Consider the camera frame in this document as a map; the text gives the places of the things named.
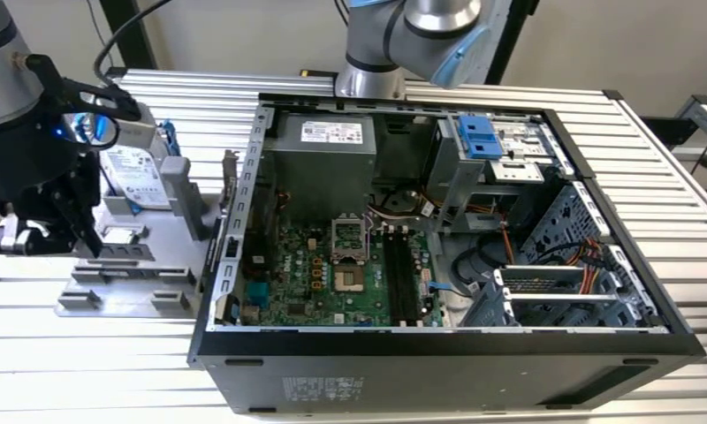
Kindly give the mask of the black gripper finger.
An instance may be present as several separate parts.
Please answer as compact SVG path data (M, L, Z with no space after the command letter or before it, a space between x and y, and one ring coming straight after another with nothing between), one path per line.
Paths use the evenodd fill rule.
M74 167L58 178L0 201L0 254L56 256L80 246L98 256L93 207L100 203L98 170Z

